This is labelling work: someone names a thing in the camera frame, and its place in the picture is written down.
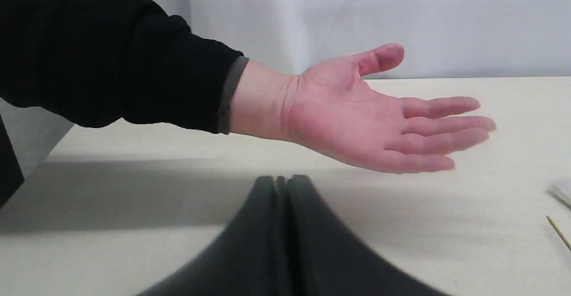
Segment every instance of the white fabric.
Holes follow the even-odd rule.
[[[155,1],[284,72],[400,42],[393,78],[571,74],[571,0]]]

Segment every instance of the black object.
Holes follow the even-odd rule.
[[[23,184],[24,176],[0,117],[0,207]]]
[[[444,296],[335,216],[306,176],[259,178],[198,257],[141,296]]]

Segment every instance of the black sleeve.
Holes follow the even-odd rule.
[[[242,55],[150,0],[0,0],[0,96],[85,127],[124,118],[218,132]]]

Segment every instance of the table surface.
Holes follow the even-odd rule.
[[[131,295],[192,259],[260,175],[309,175],[396,266],[459,296],[568,295],[571,78],[371,80],[394,96],[477,97],[491,140],[457,169],[380,174],[291,143],[172,125],[74,127],[0,210],[0,286],[19,296]]]

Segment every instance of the hand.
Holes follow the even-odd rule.
[[[284,76],[273,92],[259,87],[276,100],[266,105],[273,119],[257,135],[381,172],[453,169],[446,155],[486,141],[496,125],[488,117],[448,117],[479,108],[471,97],[397,98],[371,90],[361,78],[391,70],[403,58],[402,46],[388,44]]]

